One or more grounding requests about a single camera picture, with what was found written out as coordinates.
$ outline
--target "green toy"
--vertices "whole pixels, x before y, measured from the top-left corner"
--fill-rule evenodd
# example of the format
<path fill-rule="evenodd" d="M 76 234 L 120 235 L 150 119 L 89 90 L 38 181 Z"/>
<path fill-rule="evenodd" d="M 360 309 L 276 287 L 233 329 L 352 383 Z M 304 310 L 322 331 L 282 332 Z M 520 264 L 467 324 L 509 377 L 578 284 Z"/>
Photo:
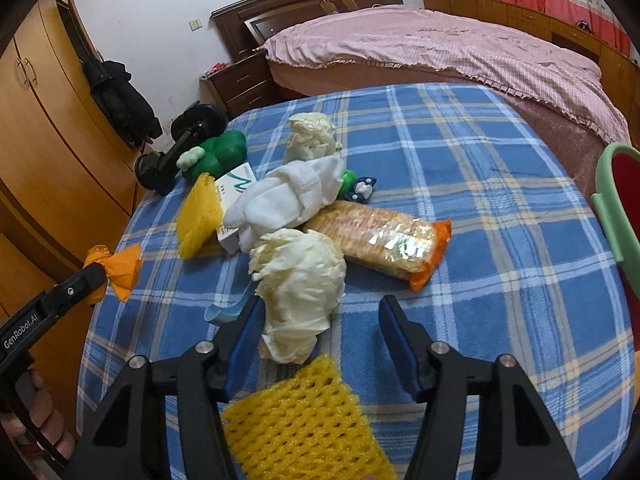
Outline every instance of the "green toy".
<path fill-rule="evenodd" d="M 377 179 L 372 176 L 359 177 L 353 170 L 344 170 L 338 198 L 348 202 L 365 204 L 371 197 L 376 182 Z"/>
<path fill-rule="evenodd" d="M 201 173 L 220 178 L 246 160 L 246 138 L 238 130 L 228 130 L 219 137 L 207 139 L 200 147 L 205 151 L 204 156 L 182 172 L 190 184 L 194 184 Z"/>

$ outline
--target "wooden headboard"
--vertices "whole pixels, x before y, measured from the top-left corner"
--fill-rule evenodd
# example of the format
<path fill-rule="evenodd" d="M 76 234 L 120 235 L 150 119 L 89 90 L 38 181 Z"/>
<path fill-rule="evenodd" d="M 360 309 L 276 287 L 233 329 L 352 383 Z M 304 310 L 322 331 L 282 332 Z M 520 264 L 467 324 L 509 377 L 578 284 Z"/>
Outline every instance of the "wooden headboard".
<path fill-rule="evenodd" d="M 211 13 L 233 61 L 250 56 L 269 35 L 331 12 L 402 0 L 242 0 Z"/>

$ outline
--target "hand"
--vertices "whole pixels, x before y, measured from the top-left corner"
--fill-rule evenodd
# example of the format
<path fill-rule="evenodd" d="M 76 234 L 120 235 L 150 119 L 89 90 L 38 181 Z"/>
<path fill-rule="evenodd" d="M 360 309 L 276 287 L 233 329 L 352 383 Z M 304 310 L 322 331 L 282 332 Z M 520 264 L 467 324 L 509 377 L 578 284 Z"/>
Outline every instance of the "hand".
<path fill-rule="evenodd" d="M 33 406 L 30 409 L 31 421 L 40 428 L 40 431 L 46 439 L 56 446 L 56 449 L 62 456 L 69 458 L 76 446 L 76 441 L 73 436 L 65 430 L 62 414 L 58 410 L 53 409 L 51 396 L 48 392 L 41 389 L 44 384 L 42 377 L 34 370 L 31 371 L 31 381 L 38 389 L 34 397 Z M 0 413 L 0 423 L 2 424 L 4 432 L 12 440 L 24 434 L 26 431 L 24 425 L 13 413 Z M 41 473 L 33 463 L 35 458 L 42 455 L 40 447 L 36 444 L 19 445 L 16 444 L 15 441 L 14 446 L 36 478 L 38 478 L 38 480 L 46 480 L 43 473 Z"/>

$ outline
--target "wooden nightstand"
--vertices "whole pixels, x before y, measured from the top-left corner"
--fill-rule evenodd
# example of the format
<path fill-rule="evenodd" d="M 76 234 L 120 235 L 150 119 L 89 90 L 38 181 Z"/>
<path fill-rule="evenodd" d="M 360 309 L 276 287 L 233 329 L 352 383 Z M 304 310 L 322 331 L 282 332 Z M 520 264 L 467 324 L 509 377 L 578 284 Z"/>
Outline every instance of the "wooden nightstand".
<path fill-rule="evenodd" d="M 264 52 L 245 57 L 200 79 L 206 83 L 218 104 L 226 110 L 229 119 L 252 108 L 285 100 L 271 77 Z"/>

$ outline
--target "yellow foam net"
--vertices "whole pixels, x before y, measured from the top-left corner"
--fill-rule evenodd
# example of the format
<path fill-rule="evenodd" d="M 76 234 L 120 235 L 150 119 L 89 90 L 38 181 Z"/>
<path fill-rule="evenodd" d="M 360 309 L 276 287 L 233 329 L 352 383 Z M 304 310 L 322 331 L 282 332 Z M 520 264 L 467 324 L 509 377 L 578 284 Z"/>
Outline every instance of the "yellow foam net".
<path fill-rule="evenodd" d="M 216 181 L 209 173 L 203 173 L 178 211 L 175 230 L 180 257 L 193 258 L 222 225 L 223 216 Z"/>
<path fill-rule="evenodd" d="M 248 480 L 396 478 L 358 397 L 325 355 L 293 378 L 234 402 L 223 421 Z"/>

